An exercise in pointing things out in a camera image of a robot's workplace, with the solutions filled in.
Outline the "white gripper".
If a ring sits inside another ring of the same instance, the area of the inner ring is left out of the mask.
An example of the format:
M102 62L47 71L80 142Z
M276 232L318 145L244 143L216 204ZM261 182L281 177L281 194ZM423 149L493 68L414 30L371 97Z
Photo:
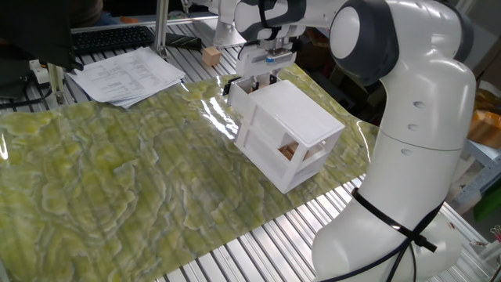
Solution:
M256 76L290 66L296 60L297 53L288 49L266 50L257 46L244 46L238 55L236 73L245 78L251 77L251 92L259 90L260 82ZM278 78L269 75L269 84L275 84Z

